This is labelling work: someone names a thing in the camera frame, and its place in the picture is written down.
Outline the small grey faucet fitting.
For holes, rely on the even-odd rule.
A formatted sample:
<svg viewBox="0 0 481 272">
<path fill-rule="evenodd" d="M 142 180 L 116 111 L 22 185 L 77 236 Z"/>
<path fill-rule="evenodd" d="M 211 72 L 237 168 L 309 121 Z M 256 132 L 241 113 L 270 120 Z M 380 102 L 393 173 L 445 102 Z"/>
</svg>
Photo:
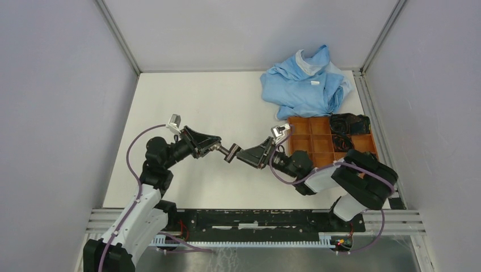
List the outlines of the small grey faucet fitting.
<svg viewBox="0 0 481 272">
<path fill-rule="evenodd" d="M 214 144 L 210 149 L 212 151 L 216 150 L 216 151 L 219 151 L 219 152 L 225 152 L 225 149 L 222 147 L 222 145 L 220 143 Z"/>
</svg>

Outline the dark metal faucet tee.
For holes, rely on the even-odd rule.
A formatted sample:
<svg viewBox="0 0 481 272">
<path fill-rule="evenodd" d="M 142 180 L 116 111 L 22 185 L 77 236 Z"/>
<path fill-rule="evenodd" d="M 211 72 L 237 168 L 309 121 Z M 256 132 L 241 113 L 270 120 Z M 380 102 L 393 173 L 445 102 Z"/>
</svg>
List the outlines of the dark metal faucet tee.
<svg viewBox="0 0 481 272">
<path fill-rule="evenodd" d="M 219 151 L 224 154 L 224 161 L 227 163 L 231 163 L 233 159 L 236 157 L 236 154 L 241 151 L 242 148 L 237 144 L 233 143 L 229 149 L 221 146 Z"/>
</svg>

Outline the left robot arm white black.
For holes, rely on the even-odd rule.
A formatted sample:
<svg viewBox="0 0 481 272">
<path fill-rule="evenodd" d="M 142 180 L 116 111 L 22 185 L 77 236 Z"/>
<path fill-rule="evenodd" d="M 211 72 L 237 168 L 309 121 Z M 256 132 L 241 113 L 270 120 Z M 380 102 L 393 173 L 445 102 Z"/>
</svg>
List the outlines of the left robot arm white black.
<svg viewBox="0 0 481 272">
<path fill-rule="evenodd" d="M 179 139 L 172 143 L 162 137 L 147 141 L 140 175 L 127 165 L 137 181 L 137 192 L 101 238 L 85 243 L 84 271 L 135 271 L 154 237 L 178 225 L 176 204 L 162 199 L 173 179 L 170 168 L 188 156 L 204 157 L 221 143 L 221 137 L 188 126 L 177 135 Z"/>
</svg>

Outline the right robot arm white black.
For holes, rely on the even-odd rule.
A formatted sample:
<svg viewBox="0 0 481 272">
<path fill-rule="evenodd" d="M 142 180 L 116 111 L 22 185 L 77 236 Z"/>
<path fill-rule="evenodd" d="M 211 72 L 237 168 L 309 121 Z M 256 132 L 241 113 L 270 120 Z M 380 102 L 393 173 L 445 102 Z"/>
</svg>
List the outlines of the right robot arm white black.
<svg viewBox="0 0 481 272">
<path fill-rule="evenodd" d="M 256 147 L 237 151 L 235 157 L 257 169 L 269 167 L 276 178 L 294 186 L 303 196 L 342 188 L 345 194 L 334 202 L 327 217 L 334 231 L 344 230 L 356 215 L 366 210 L 382 210 L 395 192 L 399 175 L 369 152 L 351 149 L 341 159 L 316 167 L 306 151 L 287 155 L 279 147 L 269 137 Z"/>
</svg>

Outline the orange compartment tray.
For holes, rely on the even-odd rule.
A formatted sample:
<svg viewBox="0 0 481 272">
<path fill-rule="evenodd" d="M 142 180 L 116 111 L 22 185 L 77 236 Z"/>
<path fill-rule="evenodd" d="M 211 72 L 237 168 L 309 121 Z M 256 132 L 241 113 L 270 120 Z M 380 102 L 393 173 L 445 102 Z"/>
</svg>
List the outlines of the orange compartment tray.
<svg viewBox="0 0 481 272">
<path fill-rule="evenodd" d="M 294 127 L 288 140 L 288 153 L 307 152 L 315 167 L 321 167 L 346 156 L 355 149 L 377 156 L 377 148 L 368 116 L 353 113 L 325 117 L 290 117 Z"/>
</svg>

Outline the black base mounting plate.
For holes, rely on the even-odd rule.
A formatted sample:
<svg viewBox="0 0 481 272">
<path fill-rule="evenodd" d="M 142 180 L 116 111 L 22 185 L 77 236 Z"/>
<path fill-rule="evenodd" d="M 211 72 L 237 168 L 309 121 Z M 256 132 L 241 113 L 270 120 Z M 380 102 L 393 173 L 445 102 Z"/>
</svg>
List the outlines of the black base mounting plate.
<svg viewBox="0 0 481 272">
<path fill-rule="evenodd" d="M 303 242 L 320 233 L 365 232 L 361 215 L 350 222 L 327 210 L 178 210 L 164 231 L 188 242 Z"/>
</svg>

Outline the blue crumpled cloth garment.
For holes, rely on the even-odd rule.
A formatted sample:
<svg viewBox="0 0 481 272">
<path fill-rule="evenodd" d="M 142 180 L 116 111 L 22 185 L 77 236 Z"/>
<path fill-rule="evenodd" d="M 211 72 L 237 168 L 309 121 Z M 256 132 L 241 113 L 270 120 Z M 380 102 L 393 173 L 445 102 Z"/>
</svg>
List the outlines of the blue crumpled cloth garment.
<svg viewBox="0 0 481 272">
<path fill-rule="evenodd" d="M 260 83 L 261 98 L 279 107 L 278 120 L 335 114 L 353 91 L 351 81 L 332 63 L 327 45 L 310 57 L 300 49 L 262 73 Z"/>
</svg>

